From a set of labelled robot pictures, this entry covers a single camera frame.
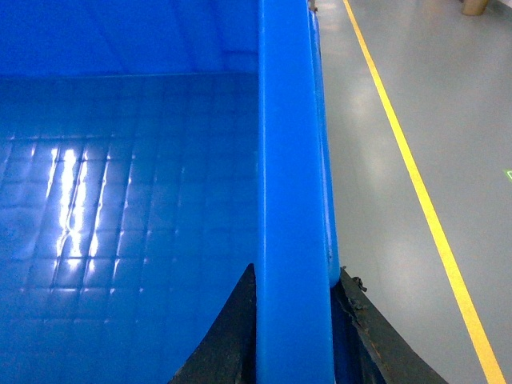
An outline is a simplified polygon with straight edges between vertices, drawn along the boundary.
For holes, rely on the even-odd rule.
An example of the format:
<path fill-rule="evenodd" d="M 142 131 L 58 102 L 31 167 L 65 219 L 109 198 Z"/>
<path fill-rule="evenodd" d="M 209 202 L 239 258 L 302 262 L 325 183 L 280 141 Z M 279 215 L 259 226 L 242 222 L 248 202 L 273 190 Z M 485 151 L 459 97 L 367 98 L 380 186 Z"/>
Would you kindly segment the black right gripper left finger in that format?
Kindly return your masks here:
<path fill-rule="evenodd" d="M 245 268 L 204 338 L 172 383 L 255 383 L 256 277 Z"/>

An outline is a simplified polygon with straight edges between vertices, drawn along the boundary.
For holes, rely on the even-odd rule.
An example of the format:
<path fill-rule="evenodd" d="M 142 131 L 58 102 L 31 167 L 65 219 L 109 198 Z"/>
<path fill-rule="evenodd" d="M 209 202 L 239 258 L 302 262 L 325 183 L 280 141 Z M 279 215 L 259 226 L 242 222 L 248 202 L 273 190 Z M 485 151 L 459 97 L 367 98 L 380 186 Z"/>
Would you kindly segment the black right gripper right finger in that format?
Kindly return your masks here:
<path fill-rule="evenodd" d="M 342 267 L 330 289 L 336 383 L 445 383 Z"/>

